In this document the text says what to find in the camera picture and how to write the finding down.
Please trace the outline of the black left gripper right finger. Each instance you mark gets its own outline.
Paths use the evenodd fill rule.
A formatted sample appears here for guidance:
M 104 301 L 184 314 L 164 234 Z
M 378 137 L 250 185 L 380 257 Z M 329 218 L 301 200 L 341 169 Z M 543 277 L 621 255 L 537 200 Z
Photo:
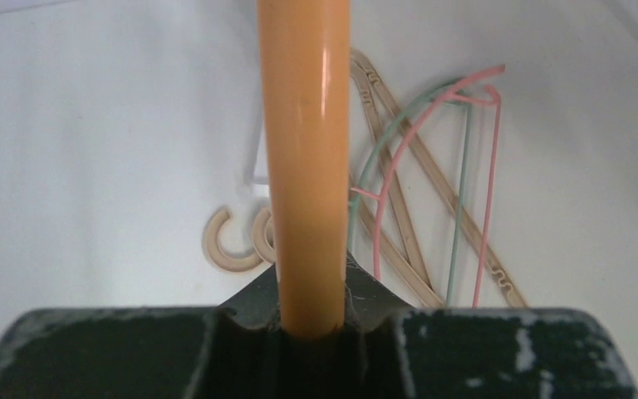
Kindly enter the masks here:
M 346 261 L 355 398 L 638 398 L 609 332 L 574 308 L 412 308 Z

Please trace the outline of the pink wire hanger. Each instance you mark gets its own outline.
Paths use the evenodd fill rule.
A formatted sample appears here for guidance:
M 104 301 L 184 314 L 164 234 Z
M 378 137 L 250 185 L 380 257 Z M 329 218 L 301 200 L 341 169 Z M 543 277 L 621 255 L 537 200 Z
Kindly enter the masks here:
M 384 234 L 381 225 L 382 219 L 385 213 L 385 207 L 388 203 L 389 192 L 396 177 L 397 166 L 407 147 L 413 145 L 413 140 L 417 138 L 418 129 L 430 118 L 433 112 L 435 112 L 440 106 L 445 103 L 466 105 L 467 108 L 471 108 L 473 104 L 482 106 L 494 106 L 496 108 L 496 114 L 493 125 L 493 145 L 490 156 L 490 166 L 488 172 L 488 188 L 487 199 L 483 217 L 483 227 L 480 229 L 473 219 L 465 212 L 464 227 L 459 232 L 462 232 L 464 237 L 468 240 L 471 246 L 478 253 L 478 271 L 474 286 L 474 298 L 472 306 L 476 308 L 479 305 L 479 298 L 481 293 L 483 271 L 487 269 L 493 276 L 493 281 L 499 286 L 500 291 L 506 300 L 507 304 L 512 308 L 525 308 L 527 306 L 522 294 L 518 291 L 516 284 L 509 277 L 508 272 L 500 263 L 497 255 L 491 249 L 488 243 L 488 232 L 491 221 L 492 203 L 493 203 L 493 188 L 494 178 L 496 170 L 496 160 L 498 153 L 498 139 L 500 133 L 500 118 L 502 111 L 502 98 L 497 91 L 491 85 L 485 85 L 483 89 L 490 96 L 488 100 L 481 98 L 474 98 L 466 96 L 463 90 L 473 84 L 489 79 L 494 76 L 503 74 L 506 71 L 506 66 L 500 64 L 497 66 L 491 66 L 482 71 L 475 72 L 471 75 L 463 77 L 452 86 L 449 86 L 446 90 L 442 91 L 440 95 L 431 103 L 426 104 L 426 108 L 419 115 L 418 119 L 411 128 L 406 131 L 400 142 L 400 145 L 392 155 L 393 161 L 387 170 L 383 171 L 383 185 L 380 192 L 377 194 L 364 190 L 362 187 L 357 186 L 358 182 L 351 187 L 351 190 L 356 192 L 356 196 L 350 202 L 350 217 L 349 225 L 354 224 L 354 219 L 358 218 L 363 225 L 372 231 L 373 237 L 379 234 Z M 415 151 L 415 158 L 419 161 L 422 169 L 427 175 L 432 176 L 433 186 L 436 182 L 445 182 L 441 169 L 431 159 L 430 153 L 419 147 Z M 437 191 L 441 195 L 442 200 L 449 199 L 455 201 L 453 195 L 446 195 Z M 373 276 L 377 280 L 381 280 L 380 258 L 384 257 L 380 251 L 380 246 L 373 241 Z

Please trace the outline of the green wire hanger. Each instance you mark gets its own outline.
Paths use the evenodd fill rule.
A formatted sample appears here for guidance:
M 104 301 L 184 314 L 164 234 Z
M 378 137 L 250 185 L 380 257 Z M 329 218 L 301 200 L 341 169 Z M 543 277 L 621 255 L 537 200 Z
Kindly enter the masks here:
M 375 146 L 363 167 L 357 184 L 361 188 L 366 183 L 368 172 L 377 161 L 383 163 L 385 170 L 390 167 L 393 161 L 389 151 L 390 142 L 399 131 L 407 131 L 411 128 L 410 117 L 422 106 L 436 100 L 442 91 L 457 81 L 447 81 L 428 88 L 414 98 L 406 108 L 401 109 L 387 86 L 379 78 L 370 79 L 356 72 L 352 74 L 352 78 L 359 89 L 364 114 L 375 139 Z M 465 211 L 463 201 L 459 198 L 459 195 L 454 193 L 447 181 L 436 182 L 434 187 L 440 193 L 453 195 L 455 199 L 455 201 L 444 200 L 454 212 L 455 220 L 446 298 L 441 298 L 429 283 L 429 273 L 424 266 L 420 247 L 414 238 L 413 224 L 398 180 L 395 180 L 395 187 L 390 190 L 389 196 L 395 220 L 398 222 L 400 229 L 402 244 L 407 253 L 402 254 L 398 251 L 385 234 L 374 236 L 373 241 L 380 246 L 380 251 L 389 261 L 391 267 L 403 278 L 424 305 L 433 308 L 444 308 L 453 302 L 454 271 L 459 246 L 459 231 L 464 227 Z

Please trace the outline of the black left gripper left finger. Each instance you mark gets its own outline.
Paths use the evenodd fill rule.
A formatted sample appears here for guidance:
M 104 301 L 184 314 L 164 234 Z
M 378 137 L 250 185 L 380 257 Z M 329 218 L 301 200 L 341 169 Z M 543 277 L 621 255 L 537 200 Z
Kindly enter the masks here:
M 273 398 L 273 268 L 217 307 L 41 308 L 0 337 L 0 398 Z

